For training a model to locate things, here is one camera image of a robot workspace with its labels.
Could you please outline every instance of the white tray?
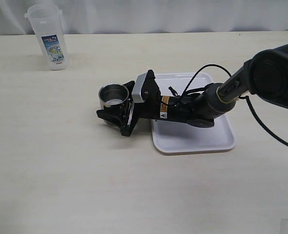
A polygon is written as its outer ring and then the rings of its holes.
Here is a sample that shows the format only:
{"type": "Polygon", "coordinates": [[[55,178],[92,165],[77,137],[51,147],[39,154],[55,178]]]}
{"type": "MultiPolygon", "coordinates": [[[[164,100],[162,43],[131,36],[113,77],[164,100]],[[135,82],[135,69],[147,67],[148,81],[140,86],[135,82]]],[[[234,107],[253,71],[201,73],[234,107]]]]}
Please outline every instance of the white tray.
{"type": "MultiPolygon", "coordinates": [[[[194,73],[156,74],[156,82],[162,95],[172,96],[168,87],[172,86],[181,94],[194,73]]],[[[200,73],[189,89],[204,87],[212,83],[211,76],[200,73]]],[[[166,154],[199,152],[221,152],[235,147],[236,138],[226,115],[215,119],[212,128],[197,128],[185,123],[152,120],[155,147],[166,154]]]]}

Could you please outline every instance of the white backdrop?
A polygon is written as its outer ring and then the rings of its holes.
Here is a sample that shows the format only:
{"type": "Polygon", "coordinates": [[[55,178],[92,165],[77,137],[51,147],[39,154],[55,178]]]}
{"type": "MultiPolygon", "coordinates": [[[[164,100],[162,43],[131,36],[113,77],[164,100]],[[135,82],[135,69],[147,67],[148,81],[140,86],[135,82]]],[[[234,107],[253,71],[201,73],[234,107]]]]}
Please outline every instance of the white backdrop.
{"type": "Polygon", "coordinates": [[[288,0],[0,0],[0,34],[31,34],[27,9],[52,2],[64,33],[288,30],[288,0]]]}

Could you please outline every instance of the wire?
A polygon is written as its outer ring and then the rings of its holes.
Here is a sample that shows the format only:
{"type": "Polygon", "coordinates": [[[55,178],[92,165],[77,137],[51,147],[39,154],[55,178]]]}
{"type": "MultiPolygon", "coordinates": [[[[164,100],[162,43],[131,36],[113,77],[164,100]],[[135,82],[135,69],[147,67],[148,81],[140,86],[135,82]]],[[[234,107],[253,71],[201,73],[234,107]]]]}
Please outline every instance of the wire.
{"type": "Polygon", "coordinates": [[[245,99],[247,101],[247,104],[249,106],[249,109],[253,115],[253,117],[255,118],[255,120],[258,122],[258,124],[261,125],[261,127],[268,133],[270,134],[273,138],[275,138],[277,141],[279,141],[280,143],[284,144],[285,146],[288,146],[288,142],[282,140],[280,137],[278,137],[275,133],[273,133],[262,121],[261,119],[259,118],[259,116],[256,114],[253,106],[252,106],[252,103],[250,101],[250,98],[249,96],[245,96],[245,97],[239,97],[240,99],[245,99]]]}
{"type": "Polygon", "coordinates": [[[192,79],[191,79],[191,80],[189,81],[189,83],[186,85],[185,90],[183,91],[183,93],[182,93],[182,95],[179,97],[179,99],[176,101],[176,103],[167,104],[167,103],[165,103],[165,102],[163,102],[163,101],[161,101],[161,103],[164,104],[164,105],[166,105],[166,106],[175,106],[175,105],[177,105],[177,104],[182,100],[182,98],[186,95],[187,89],[189,88],[190,84],[193,82],[193,80],[195,79],[195,77],[196,77],[203,69],[205,69],[205,68],[207,68],[207,67],[218,67],[218,68],[224,70],[224,71],[229,75],[229,77],[231,77],[230,72],[229,72],[226,68],[224,68],[224,67],[222,67],[222,66],[220,66],[220,65],[217,65],[217,64],[207,64],[207,65],[204,65],[202,68],[200,68],[200,69],[193,75],[192,79]]]}

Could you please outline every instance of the plastic bottle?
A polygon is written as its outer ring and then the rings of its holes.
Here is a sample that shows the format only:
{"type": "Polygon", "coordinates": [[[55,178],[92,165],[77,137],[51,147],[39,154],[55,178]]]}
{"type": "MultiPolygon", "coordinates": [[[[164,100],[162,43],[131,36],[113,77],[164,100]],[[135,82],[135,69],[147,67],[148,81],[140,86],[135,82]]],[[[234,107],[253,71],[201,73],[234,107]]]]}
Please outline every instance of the plastic bottle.
{"type": "Polygon", "coordinates": [[[60,23],[61,14],[62,11],[54,4],[34,5],[25,14],[51,70],[62,70],[69,66],[69,56],[60,23]]]}

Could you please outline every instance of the warning label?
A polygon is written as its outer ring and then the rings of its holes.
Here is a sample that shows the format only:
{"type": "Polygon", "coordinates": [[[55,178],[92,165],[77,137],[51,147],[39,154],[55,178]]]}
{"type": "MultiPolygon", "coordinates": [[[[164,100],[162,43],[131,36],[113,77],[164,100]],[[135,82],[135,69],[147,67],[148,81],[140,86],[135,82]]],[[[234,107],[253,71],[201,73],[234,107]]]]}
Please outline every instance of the warning label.
{"type": "MultiPolygon", "coordinates": [[[[162,101],[166,104],[169,103],[170,96],[163,96],[162,101]]],[[[160,105],[160,118],[168,118],[168,106],[165,104],[160,105]]]]}

